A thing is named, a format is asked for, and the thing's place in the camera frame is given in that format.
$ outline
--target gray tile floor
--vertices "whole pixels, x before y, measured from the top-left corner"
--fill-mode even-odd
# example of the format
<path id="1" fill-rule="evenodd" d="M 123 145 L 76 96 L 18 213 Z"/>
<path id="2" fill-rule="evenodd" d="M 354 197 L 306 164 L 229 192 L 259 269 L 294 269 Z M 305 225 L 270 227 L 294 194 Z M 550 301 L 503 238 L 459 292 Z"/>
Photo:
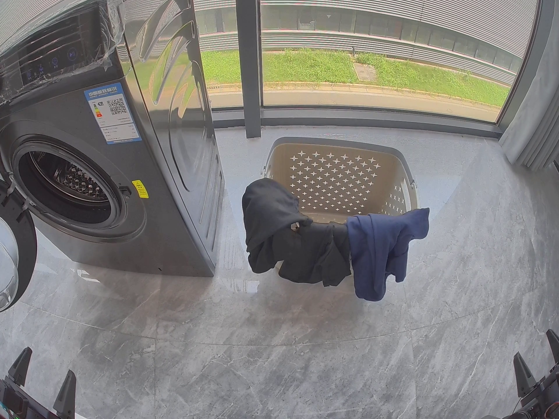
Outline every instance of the gray tile floor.
<path id="1" fill-rule="evenodd" d="M 399 149 L 431 207 L 408 277 L 378 303 L 353 280 L 293 284 L 245 260 L 240 199 L 281 136 Z M 33 348 L 26 388 L 51 406 L 66 371 L 93 418 L 481 418 L 517 401 L 559 332 L 559 174 L 512 168 L 491 140 L 396 129 L 217 132 L 227 180 L 214 278 L 92 268 L 40 238 L 24 299 L 0 314 L 0 370 Z"/>

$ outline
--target metal window frame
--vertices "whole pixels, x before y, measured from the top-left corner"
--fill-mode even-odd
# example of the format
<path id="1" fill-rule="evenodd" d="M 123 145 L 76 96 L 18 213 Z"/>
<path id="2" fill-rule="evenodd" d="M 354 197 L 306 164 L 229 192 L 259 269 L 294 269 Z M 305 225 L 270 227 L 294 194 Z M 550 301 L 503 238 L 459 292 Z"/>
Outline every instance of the metal window frame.
<path id="1" fill-rule="evenodd" d="M 496 123 L 398 109 L 364 107 L 264 107 L 260 0 L 235 0 L 243 108 L 213 111 L 215 128 L 244 126 L 247 138 L 262 126 L 360 126 L 424 129 L 499 138 L 508 127 L 534 79 L 549 37 L 555 0 L 538 0 L 532 37 L 521 69 Z"/>

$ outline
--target laundry basket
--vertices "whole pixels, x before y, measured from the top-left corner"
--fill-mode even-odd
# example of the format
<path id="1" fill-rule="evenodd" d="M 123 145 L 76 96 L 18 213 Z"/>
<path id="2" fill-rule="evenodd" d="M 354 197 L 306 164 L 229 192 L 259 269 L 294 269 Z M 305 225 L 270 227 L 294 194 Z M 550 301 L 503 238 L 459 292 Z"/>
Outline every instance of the laundry basket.
<path id="1" fill-rule="evenodd" d="M 404 157 L 384 146 L 283 137 L 273 144 L 263 177 L 296 195 L 299 210 L 315 222 L 344 223 L 368 213 L 397 216 L 419 208 Z"/>

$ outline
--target yellow label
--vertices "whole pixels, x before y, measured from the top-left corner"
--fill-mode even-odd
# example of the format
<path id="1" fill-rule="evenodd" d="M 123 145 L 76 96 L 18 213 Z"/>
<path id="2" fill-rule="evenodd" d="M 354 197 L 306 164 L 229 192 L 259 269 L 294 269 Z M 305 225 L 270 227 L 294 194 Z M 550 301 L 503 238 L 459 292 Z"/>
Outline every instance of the yellow label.
<path id="1" fill-rule="evenodd" d="M 148 191 L 145 189 L 141 180 L 132 180 L 132 184 L 136 186 L 138 196 L 140 196 L 141 199 L 149 199 Z"/>

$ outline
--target front-loading washing machine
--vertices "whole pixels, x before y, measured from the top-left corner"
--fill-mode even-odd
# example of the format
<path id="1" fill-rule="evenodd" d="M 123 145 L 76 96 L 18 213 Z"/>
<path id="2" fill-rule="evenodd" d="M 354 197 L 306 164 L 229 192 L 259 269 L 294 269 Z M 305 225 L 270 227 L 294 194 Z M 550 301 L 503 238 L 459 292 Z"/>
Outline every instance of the front-loading washing machine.
<path id="1" fill-rule="evenodd" d="M 225 182 L 193 2 L 126 1 L 81 2 L 0 56 L 0 310 L 33 226 L 76 262 L 213 275 Z"/>

